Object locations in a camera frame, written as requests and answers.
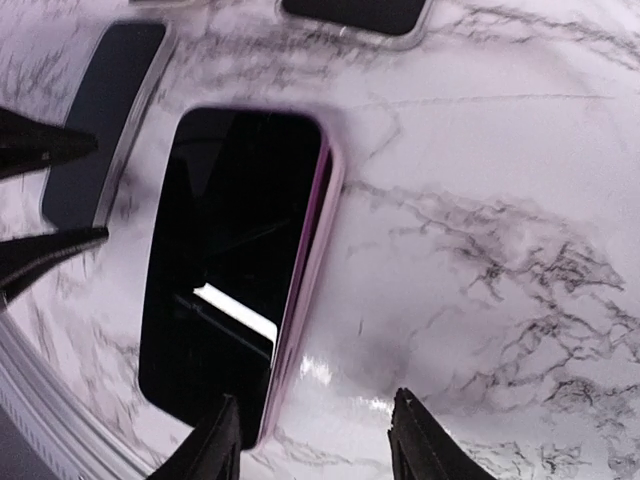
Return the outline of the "pink phone case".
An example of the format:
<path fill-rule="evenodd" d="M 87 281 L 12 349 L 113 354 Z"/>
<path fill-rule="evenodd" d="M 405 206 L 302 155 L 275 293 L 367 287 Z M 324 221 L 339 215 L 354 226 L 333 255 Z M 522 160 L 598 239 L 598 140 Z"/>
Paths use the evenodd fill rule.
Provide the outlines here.
<path fill-rule="evenodd" d="M 190 109 L 172 156 L 198 215 L 174 297 L 214 329 L 205 384 L 237 398 L 251 449 L 279 413 L 344 165 L 318 119 L 248 106 Z"/>

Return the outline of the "clear magsafe phone case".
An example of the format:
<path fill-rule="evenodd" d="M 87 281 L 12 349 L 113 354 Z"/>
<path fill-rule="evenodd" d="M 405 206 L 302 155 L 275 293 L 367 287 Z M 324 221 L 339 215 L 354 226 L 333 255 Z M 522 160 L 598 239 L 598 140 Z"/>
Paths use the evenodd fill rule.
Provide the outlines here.
<path fill-rule="evenodd" d="M 434 2 L 426 1 L 417 25 L 409 33 L 400 36 L 391 36 L 381 33 L 366 31 L 358 28 L 337 25 L 329 22 L 308 19 L 287 13 L 282 6 L 282 2 L 277 3 L 277 11 L 284 22 L 295 28 L 314 32 L 322 35 L 329 35 L 346 42 L 371 45 L 391 50 L 406 50 L 416 46 L 425 36 L 426 26 Z"/>

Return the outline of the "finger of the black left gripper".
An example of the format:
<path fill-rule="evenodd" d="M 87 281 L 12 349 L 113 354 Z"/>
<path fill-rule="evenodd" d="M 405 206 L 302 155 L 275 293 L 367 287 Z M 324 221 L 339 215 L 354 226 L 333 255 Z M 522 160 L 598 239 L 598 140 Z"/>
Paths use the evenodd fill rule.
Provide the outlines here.
<path fill-rule="evenodd" d="M 95 135 L 38 122 L 1 109 L 1 177 L 39 171 L 83 158 L 98 149 Z"/>
<path fill-rule="evenodd" d="M 51 269 L 108 238 L 106 227 L 90 227 L 2 241 L 1 299 L 15 300 Z"/>

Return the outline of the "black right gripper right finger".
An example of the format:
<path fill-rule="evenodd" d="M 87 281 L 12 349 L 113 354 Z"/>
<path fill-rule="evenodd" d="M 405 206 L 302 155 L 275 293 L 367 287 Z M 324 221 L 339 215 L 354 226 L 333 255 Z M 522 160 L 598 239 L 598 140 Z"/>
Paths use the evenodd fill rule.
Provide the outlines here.
<path fill-rule="evenodd" d="M 458 446 L 408 388 L 399 388 L 395 394 L 387 435 L 394 479 L 495 480 Z"/>

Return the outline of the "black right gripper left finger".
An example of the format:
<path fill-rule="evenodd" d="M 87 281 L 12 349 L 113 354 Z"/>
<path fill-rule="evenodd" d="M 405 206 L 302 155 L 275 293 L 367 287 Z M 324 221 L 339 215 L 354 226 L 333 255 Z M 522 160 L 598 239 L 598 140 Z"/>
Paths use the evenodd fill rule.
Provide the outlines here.
<path fill-rule="evenodd" d="M 182 442 L 154 471 L 154 480 L 238 480 L 241 425 L 233 396 L 222 395 Z"/>

